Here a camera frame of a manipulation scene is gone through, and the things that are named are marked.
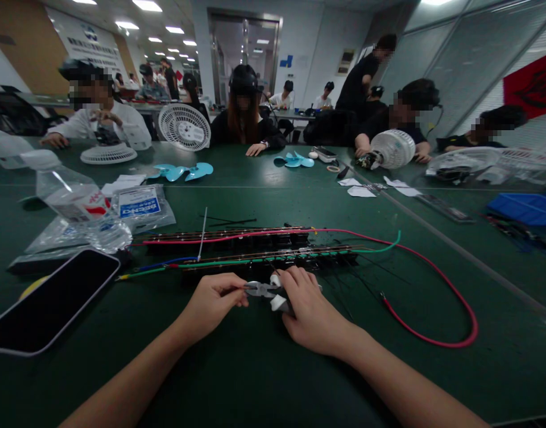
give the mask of wire cutter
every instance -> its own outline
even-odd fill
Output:
[[[295,316],[293,306],[288,298],[279,294],[274,294],[270,290],[282,288],[281,282],[277,275],[271,275],[271,283],[263,284],[259,281],[250,281],[245,285],[246,293],[254,297],[265,297],[271,299],[271,310],[288,313],[290,316]]]

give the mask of red poster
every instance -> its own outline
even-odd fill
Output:
[[[503,79],[505,104],[520,105],[529,119],[546,114],[546,56]]]

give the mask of bottle cap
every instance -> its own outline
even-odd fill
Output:
[[[32,150],[22,153],[20,156],[27,166],[35,171],[53,168],[61,164],[57,155],[51,150]]]

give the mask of plastic water bottle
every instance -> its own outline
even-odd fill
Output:
[[[33,150],[21,157],[37,171],[37,196],[83,232],[94,248],[113,254],[130,245],[130,229],[92,179],[64,167],[50,150]]]

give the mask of blue wire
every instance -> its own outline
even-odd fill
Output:
[[[180,257],[179,259],[167,260],[166,262],[157,263],[155,265],[139,267],[138,272],[142,272],[143,270],[146,270],[146,269],[157,268],[158,266],[167,265],[167,264],[173,263],[173,262],[183,262],[185,260],[195,260],[195,261],[197,261],[197,257]]]

